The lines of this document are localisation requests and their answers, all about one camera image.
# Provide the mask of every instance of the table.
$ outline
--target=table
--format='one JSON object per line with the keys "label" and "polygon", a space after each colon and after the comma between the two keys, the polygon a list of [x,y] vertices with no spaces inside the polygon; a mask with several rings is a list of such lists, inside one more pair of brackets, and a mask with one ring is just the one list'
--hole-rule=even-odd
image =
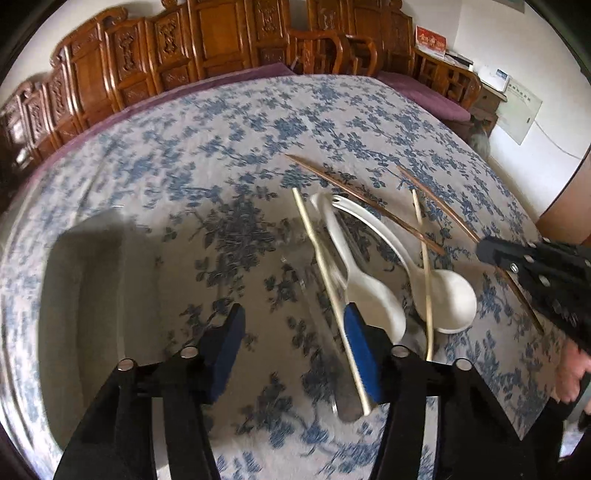
{"label": "table", "polygon": [[[500,179],[449,129],[367,77],[300,76],[243,82],[183,96],[108,127],[34,183],[0,267],[0,421],[43,479],[61,452],[44,418],[36,322],[44,263],[56,238],[112,205],[134,213],[158,245],[161,318],[175,351],[239,301],[246,337],[228,389],[205,410],[223,478],[366,478],[387,407],[353,424],[326,401],[305,308],[276,249],[283,219],[297,216],[291,188],[330,187],[283,153],[305,156],[409,222],[414,212],[397,165],[456,209],[479,234],[535,241],[538,233]],[[494,269],[433,204],[428,231],[474,286],[473,326],[438,336],[435,359],[469,358],[523,435],[543,408],[559,335],[541,338]],[[391,223],[418,262],[418,242]],[[408,278],[371,233],[352,232],[372,272],[407,310]],[[427,478],[433,446],[424,447]]]}

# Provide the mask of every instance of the red sign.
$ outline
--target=red sign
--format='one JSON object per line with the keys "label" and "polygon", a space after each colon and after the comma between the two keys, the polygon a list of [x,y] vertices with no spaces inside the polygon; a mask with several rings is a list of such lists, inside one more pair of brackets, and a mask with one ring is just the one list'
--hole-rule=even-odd
{"label": "red sign", "polygon": [[416,43],[417,47],[426,53],[440,58],[445,57],[447,40],[439,33],[417,26]]}

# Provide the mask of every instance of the human hand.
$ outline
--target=human hand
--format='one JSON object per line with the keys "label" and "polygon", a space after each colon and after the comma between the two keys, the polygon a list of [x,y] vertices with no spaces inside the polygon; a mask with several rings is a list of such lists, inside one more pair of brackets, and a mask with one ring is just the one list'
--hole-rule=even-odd
{"label": "human hand", "polygon": [[[566,339],[556,369],[557,399],[564,403],[575,401],[580,392],[579,382],[585,372],[591,372],[591,356],[580,350],[571,339]],[[591,402],[586,406],[585,412],[591,414]]]}

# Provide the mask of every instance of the ceramic spoon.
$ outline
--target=ceramic spoon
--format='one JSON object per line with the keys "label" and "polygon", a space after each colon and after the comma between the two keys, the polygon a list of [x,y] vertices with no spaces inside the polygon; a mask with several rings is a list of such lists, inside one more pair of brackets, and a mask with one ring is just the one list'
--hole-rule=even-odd
{"label": "ceramic spoon", "polygon": [[347,269],[347,302],[355,303],[368,325],[383,329],[390,341],[397,344],[406,330],[406,317],[400,302],[386,285],[363,273],[355,263],[332,209],[330,196],[315,194],[311,201],[324,218],[330,237]]}
{"label": "ceramic spoon", "polygon": [[[415,265],[408,251],[392,231],[362,206],[338,195],[332,197],[332,205],[357,217],[394,250],[408,273],[415,307],[424,320],[427,317],[425,271]],[[452,270],[432,270],[431,298],[435,330],[448,334],[458,333],[474,321],[477,308],[476,294],[460,274]]]}

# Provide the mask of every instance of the wooden furniture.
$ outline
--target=wooden furniture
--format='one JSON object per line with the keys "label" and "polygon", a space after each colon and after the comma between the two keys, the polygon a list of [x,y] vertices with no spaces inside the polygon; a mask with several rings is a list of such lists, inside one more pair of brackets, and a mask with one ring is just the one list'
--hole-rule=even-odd
{"label": "wooden furniture", "polygon": [[436,59],[417,47],[413,47],[410,76],[468,111],[478,98],[482,85],[473,72]]}
{"label": "wooden furniture", "polygon": [[[288,0],[162,0],[164,11],[129,18],[102,11],[56,45],[52,70],[25,81],[0,108],[0,212],[46,158],[130,105],[197,80],[283,62],[303,73],[374,74],[370,38],[290,30]],[[349,42],[362,44],[363,67]]]}
{"label": "wooden furniture", "polygon": [[[402,0],[307,0],[311,30],[336,30],[373,39],[382,46],[386,72],[410,75],[469,110],[479,96],[478,76],[415,48],[413,19],[401,8]],[[363,49],[354,55],[369,57]]]}
{"label": "wooden furniture", "polygon": [[482,84],[478,98],[470,107],[470,113],[482,123],[484,131],[487,136],[491,136],[492,129],[495,127],[499,119],[496,110],[499,108],[501,102],[506,102],[507,97],[497,92],[494,88],[489,87],[485,83]]}

